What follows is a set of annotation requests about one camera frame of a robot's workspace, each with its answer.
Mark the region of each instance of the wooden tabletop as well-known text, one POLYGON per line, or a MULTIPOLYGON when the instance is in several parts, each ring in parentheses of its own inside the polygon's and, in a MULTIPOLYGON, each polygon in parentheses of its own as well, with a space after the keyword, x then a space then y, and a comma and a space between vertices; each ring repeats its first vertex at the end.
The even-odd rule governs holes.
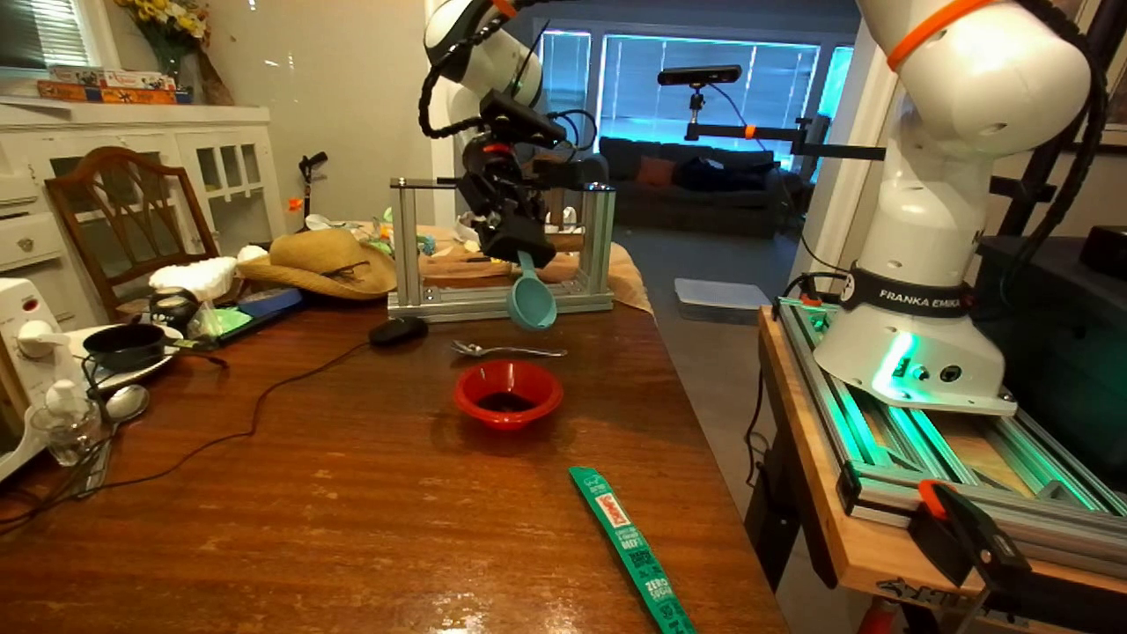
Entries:
POLYGON ((228 369, 178 354, 150 377, 109 488, 0 540, 0 629, 652 629, 571 465, 617 486, 697 629, 785 629, 649 313, 434 323, 391 352, 367 345, 379 320, 300 311, 226 345, 228 369), (454 339, 567 348, 547 361, 564 409, 471 425, 454 339))
MULTIPOLYGON (((849 517, 838 478, 841 465, 825 438, 819 413, 809 397, 802 369, 793 354, 793 345, 771 311, 757 313, 757 339, 771 377, 778 380, 778 425, 790 425, 796 453, 809 486, 809 499, 819 521, 819 534, 841 587, 866 595, 913 595, 934 604, 962 604, 984 593, 984 581, 971 575, 968 583, 955 587, 913 543, 905 527, 849 517)), ((1068 577, 1079 583, 1096 583, 1127 595, 1122 577, 1103 577, 1060 562, 1030 561, 1040 575, 1068 577)))

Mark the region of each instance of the white cabinet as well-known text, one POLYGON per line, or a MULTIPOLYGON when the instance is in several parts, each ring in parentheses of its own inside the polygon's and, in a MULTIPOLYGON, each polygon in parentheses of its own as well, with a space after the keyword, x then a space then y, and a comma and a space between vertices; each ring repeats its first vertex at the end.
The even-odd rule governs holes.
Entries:
POLYGON ((104 313, 41 183, 97 145, 127 145, 182 166, 223 253, 286 231, 267 108, 0 98, 0 172, 28 175, 36 191, 36 202, 0 206, 0 276, 36 277, 68 328, 104 313), (54 256, 12 264, 17 244, 6 234, 26 234, 28 224, 36 244, 54 244, 54 256))

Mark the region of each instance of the red bowl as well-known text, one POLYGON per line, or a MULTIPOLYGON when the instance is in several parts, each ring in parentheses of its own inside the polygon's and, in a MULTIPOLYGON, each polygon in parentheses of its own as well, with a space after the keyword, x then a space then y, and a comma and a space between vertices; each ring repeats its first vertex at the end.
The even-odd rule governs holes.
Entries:
POLYGON ((521 428, 564 404, 564 382, 526 360, 485 360, 461 369, 454 404, 492 428, 521 428))

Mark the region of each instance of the floor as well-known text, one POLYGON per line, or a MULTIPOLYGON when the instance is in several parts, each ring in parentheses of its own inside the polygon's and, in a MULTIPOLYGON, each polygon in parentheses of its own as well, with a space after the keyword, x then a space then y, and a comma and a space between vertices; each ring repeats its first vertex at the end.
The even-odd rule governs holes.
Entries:
MULTIPOLYGON (((755 345, 755 313, 683 305, 676 277, 760 286, 778 297, 790 283, 796 253, 793 234, 726 234, 726 231, 669 231, 669 229, 617 229, 635 264, 644 276, 657 332, 705 425, 714 461, 732 488, 738 515, 751 505, 751 453, 742 428, 755 414, 755 388, 760 373, 755 345)), ((771 439, 776 418, 764 404, 757 428, 771 439)), ((825 587, 802 549, 802 534, 778 583, 778 601, 796 634, 856 629, 866 597, 825 587)))

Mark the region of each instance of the sticker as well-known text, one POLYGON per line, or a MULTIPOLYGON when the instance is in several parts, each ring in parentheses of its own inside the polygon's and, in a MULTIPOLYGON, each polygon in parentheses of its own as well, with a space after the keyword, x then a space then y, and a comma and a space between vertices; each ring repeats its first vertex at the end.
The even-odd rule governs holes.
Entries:
POLYGON ((606 517, 614 527, 631 526, 628 510, 618 506, 618 499, 617 499, 614 493, 596 497, 596 505, 601 506, 601 517, 606 517))

